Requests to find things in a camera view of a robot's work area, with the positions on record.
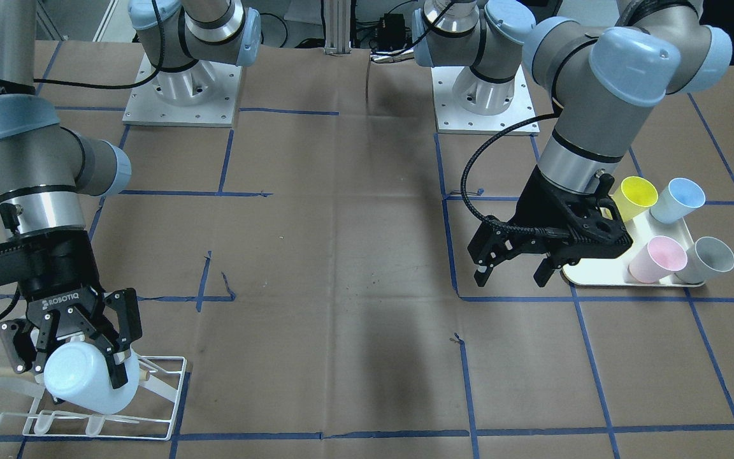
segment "metal base plate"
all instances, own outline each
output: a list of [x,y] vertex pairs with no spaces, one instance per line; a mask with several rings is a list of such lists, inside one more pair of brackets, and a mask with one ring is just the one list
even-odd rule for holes
[[[432,69],[432,92],[435,96],[435,114],[438,133],[445,134],[495,134],[506,126],[529,119],[534,115],[531,95],[525,84],[522,67],[515,75],[515,96],[505,112],[498,115],[478,115],[461,107],[452,96],[452,85],[463,67],[434,67]],[[527,136],[539,133],[538,124],[521,127],[511,135]]]
[[650,215],[650,212],[642,212],[633,220],[624,224],[627,232],[633,238],[633,246],[620,258],[615,259],[582,259],[576,266],[565,265],[563,275],[569,282],[576,285],[599,286],[599,287],[700,287],[701,284],[686,284],[675,274],[662,278],[652,284],[643,284],[634,279],[627,270],[630,261],[642,250],[642,247],[654,236],[668,236],[675,239],[684,250],[693,245],[693,236],[684,219],[675,223],[664,224]]
[[[149,82],[132,90],[124,124],[141,126],[201,126],[204,128],[230,128],[236,115],[236,97],[239,94],[242,67],[212,62],[219,86],[210,99],[200,105],[180,107],[169,105],[157,95]],[[143,56],[135,81],[140,81],[152,70],[148,58]]]

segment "blue joint cap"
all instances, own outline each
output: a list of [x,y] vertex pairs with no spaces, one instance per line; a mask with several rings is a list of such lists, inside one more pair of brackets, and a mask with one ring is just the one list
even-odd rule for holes
[[[152,0],[131,0],[128,9],[129,18],[135,30],[146,30],[157,26]],[[180,11],[180,0],[157,0],[157,11],[160,12],[161,22],[163,22]]]
[[490,26],[519,45],[536,26],[531,10],[516,0],[489,0],[486,19]]
[[259,11],[248,8],[247,14],[245,14],[245,28],[242,29],[240,54],[236,58],[237,65],[249,67],[257,60],[260,30],[262,30],[262,21],[259,18]]
[[114,194],[124,191],[126,186],[129,185],[129,179],[132,177],[132,163],[129,161],[129,157],[126,156],[126,153],[124,153],[122,149],[117,148],[117,146],[112,145],[110,142],[106,142],[106,140],[102,140],[102,142],[111,146],[115,152],[115,162],[117,163],[113,183],[110,185],[110,188],[102,194],[102,196],[113,196]]
[[532,73],[534,56],[536,56],[536,51],[540,48],[542,40],[551,33],[551,30],[554,30],[554,28],[563,22],[577,21],[567,17],[547,18],[547,20],[537,24],[522,41],[522,67],[525,67],[525,70],[532,76],[532,78],[534,78],[534,73]]
[[632,105],[653,107],[664,98],[681,53],[669,41],[612,27],[591,47],[588,63],[612,94]]
[[[423,23],[421,9],[413,11],[413,41],[416,41],[426,32],[426,26]],[[429,52],[429,43],[426,43],[426,37],[419,44],[415,45],[414,50],[415,61],[422,67],[435,67],[432,63],[432,55]]]
[[0,96],[0,140],[60,123],[49,101],[27,94]]
[[712,35],[710,50],[693,79],[678,92],[698,92],[709,89],[722,79],[726,69],[729,68],[729,61],[732,58],[731,38],[722,29],[710,25],[705,27],[710,29]]

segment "light blue cup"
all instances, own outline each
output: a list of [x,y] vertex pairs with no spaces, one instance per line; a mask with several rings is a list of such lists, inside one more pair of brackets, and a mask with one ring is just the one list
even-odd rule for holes
[[659,194],[659,200],[650,207],[650,215],[661,223],[673,223],[703,206],[705,200],[702,187],[692,180],[678,177]]

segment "cup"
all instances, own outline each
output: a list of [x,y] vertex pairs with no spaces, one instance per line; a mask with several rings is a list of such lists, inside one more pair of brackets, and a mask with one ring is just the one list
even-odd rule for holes
[[687,284],[701,284],[734,268],[734,253],[721,239],[705,236],[687,249],[687,266],[675,275]]
[[622,221],[629,221],[646,211],[659,198],[656,187],[642,177],[626,177],[612,196]]
[[140,364],[134,351],[130,351],[124,365],[127,383],[113,389],[105,357],[96,346],[64,343],[47,358],[44,386],[55,398],[101,414],[114,414],[132,401],[140,380]]
[[704,191],[696,182],[677,177],[661,192],[656,205],[650,207],[650,215],[661,223],[673,223],[703,206],[705,200]]
[[686,265],[687,253],[681,244],[667,236],[655,236],[630,261],[628,271],[638,282],[652,284]]

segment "white tray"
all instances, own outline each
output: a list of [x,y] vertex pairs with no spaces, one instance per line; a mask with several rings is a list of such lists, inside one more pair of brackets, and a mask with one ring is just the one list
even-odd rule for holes
[[643,282],[634,279],[627,270],[630,261],[654,236],[668,236],[681,244],[684,250],[690,248],[693,245],[693,236],[690,235],[690,229],[687,228],[684,219],[665,224],[653,218],[650,212],[645,211],[640,215],[636,215],[633,220],[628,221],[624,226],[627,227],[627,232],[633,238],[633,246],[627,252],[623,253],[620,258],[586,258],[581,259],[576,266],[565,265],[563,267],[565,279],[576,285],[591,287],[700,287],[704,285],[704,282],[701,282],[701,284],[687,284],[677,278],[675,274],[670,274],[657,282],[643,284]]

